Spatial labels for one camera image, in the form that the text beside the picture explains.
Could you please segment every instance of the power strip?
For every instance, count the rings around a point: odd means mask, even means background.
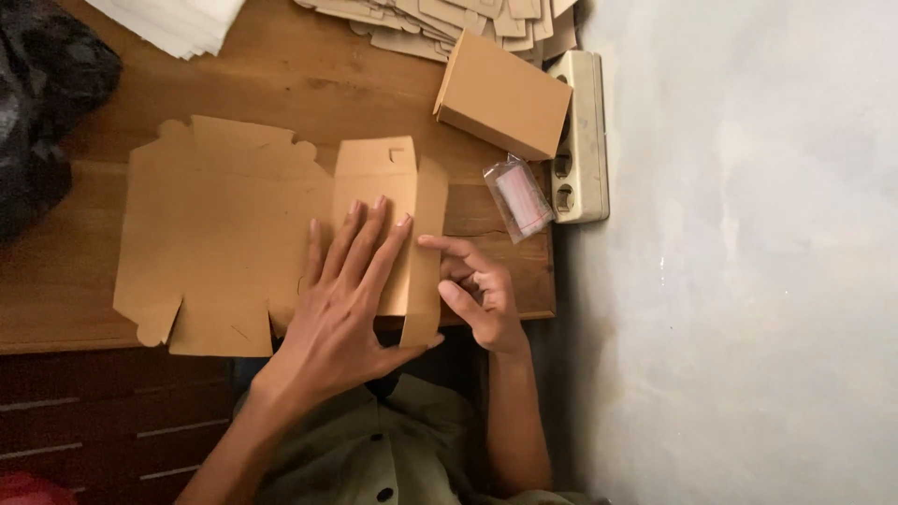
[[[570,50],[548,73],[574,88],[558,153],[551,161],[555,221],[586,223],[606,219],[610,208],[602,59],[589,51]]]

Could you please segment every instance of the black bag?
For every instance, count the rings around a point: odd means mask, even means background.
[[[49,0],[0,0],[0,244],[59,203],[59,140],[109,98],[121,60]]]

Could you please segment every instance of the hand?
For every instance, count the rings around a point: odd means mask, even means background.
[[[440,297],[471,326],[477,343],[497,355],[530,358],[508,269],[467,240],[422,235],[418,245],[443,252]]]
[[[343,227],[321,257],[321,227],[312,220],[308,289],[287,326],[280,349],[253,379],[251,397],[263,397],[276,407],[280,420],[292,425],[315,404],[366,381],[383,377],[406,361],[439,344],[381,347],[374,335],[374,314],[402,243],[409,236],[411,217],[390,223],[386,241],[372,258],[383,228],[386,198],[381,196],[362,221],[364,204],[353,202]]]

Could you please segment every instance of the white wall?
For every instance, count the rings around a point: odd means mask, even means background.
[[[898,502],[898,3],[587,10],[612,215],[560,230],[573,393],[549,420],[579,481],[615,505]]]

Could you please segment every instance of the fingernail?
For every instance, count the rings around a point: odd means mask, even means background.
[[[440,292],[440,296],[447,302],[452,302],[458,297],[458,287],[451,280],[443,280],[436,289]]]
[[[427,345],[427,348],[428,348],[428,349],[433,349],[434,347],[436,347],[436,346],[440,345],[441,343],[443,343],[444,340],[446,340],[446,338],[443,336],[443,334],[442,334],[442,333],[437,333],[437,334],[436,334],[436,337],[434,337],[434,341],[430,342],[430,343]]]

